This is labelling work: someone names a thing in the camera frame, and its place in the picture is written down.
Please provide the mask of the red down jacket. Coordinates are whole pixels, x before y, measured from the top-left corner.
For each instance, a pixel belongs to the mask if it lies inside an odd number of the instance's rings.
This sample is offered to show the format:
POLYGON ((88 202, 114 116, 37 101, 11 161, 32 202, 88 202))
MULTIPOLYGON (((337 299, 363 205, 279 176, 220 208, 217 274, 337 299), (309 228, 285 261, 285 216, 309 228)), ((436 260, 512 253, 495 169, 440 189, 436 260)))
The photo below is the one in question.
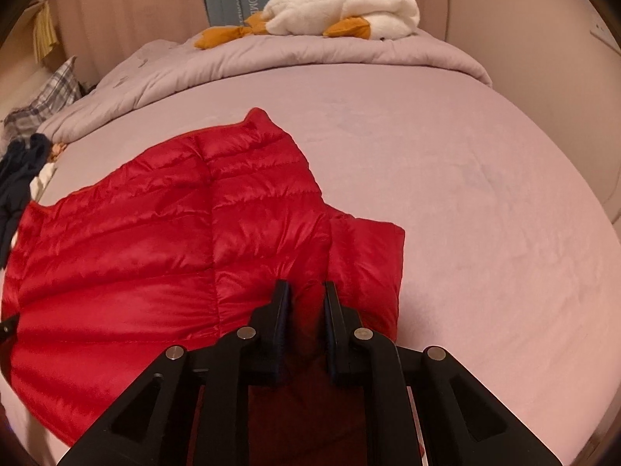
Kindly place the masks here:
POLYGON ((294 346, 309 359, 282 395, 258 460, 362 465, 364 415, 320 370, 324 285, 395 338, 404 230, 327 205, 291 136, 264 111, 155 145, 54 205, 25 209, 3 316, 19 320, 6 380, 31 414, 75 444, 168 346, 198 349, 245 325, 278 281, 293 290, 294 346))

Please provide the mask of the dark navy clothes pile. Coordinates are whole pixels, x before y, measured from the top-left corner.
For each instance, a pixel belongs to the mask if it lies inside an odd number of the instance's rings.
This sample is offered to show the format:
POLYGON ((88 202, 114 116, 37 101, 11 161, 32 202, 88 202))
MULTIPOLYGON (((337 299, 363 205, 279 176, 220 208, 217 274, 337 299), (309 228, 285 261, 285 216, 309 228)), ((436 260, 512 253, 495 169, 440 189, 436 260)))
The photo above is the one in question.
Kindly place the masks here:
POLYGON ((31 202, 29 185, 47 162, 52 142, 42 134, 13 140, 1 159, 1 268, 9 261, 10 245, 24 209, 31 202))

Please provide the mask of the white garment under pile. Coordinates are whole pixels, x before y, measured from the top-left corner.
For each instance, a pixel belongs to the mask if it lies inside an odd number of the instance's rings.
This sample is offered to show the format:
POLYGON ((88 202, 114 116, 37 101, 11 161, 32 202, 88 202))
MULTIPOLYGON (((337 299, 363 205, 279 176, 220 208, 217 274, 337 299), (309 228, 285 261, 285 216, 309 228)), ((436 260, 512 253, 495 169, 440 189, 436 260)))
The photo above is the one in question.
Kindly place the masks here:
POLYGON ((29 192, 31 193, 31 200, 38 202, 43 193, 45 192, 50 180, 53 178, 56 172, 56 163, 49 162, 43 165, 42 169, 29 183, 29 192))

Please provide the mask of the plaid pillow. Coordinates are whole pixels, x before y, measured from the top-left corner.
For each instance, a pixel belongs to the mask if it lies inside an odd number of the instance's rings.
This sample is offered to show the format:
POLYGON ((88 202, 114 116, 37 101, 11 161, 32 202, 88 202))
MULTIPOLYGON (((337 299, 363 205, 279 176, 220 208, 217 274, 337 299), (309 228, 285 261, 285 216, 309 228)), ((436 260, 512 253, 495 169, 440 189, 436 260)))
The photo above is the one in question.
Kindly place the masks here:
POLYGON ((26 138, 47 120, 82 97, 75 74, 76 56, 68 58, 43 85, 30 103, 10 111, 3 120, 1 135, 7 141, 26 138))

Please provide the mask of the grey folded duvet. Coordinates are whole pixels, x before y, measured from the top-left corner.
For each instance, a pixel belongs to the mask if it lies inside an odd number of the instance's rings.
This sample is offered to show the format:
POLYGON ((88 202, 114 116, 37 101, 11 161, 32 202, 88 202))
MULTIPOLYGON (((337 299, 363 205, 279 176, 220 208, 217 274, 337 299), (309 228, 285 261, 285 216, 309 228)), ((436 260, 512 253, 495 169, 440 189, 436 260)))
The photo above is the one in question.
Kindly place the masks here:
POLYGON ((251 36, 206 50, 190 41, 155 40, 113 68, 87 96, 46 119, 37 132, 53 142, 73 143, 132 111, 202 84, 312 64, 430 66, 493 85, 481 63, 425 31, 384 41, 251 36))

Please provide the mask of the white goose plush toy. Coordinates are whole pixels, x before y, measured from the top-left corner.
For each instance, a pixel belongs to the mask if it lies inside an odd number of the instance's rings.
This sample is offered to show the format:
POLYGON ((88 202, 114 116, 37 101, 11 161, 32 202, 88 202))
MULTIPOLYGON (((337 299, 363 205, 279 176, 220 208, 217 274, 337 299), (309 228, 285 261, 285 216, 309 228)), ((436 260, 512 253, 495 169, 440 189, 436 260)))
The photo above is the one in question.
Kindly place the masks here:
POLYGON ((413 35, 420 19, 416 0, 269 0, 241 25, 207 28, 194 46, 259 35, 398 40, 413 35))

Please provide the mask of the white wall power strip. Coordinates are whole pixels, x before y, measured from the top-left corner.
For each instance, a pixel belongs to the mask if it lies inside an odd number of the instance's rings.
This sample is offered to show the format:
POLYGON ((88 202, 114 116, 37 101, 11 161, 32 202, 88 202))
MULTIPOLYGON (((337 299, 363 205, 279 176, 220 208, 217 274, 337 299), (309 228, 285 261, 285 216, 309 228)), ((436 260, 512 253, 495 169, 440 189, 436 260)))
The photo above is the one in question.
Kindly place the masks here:
POLYGON ((590 34, 614 50, 618 55, 621 54, 618 42, 597 12, 590 15, 590 34))

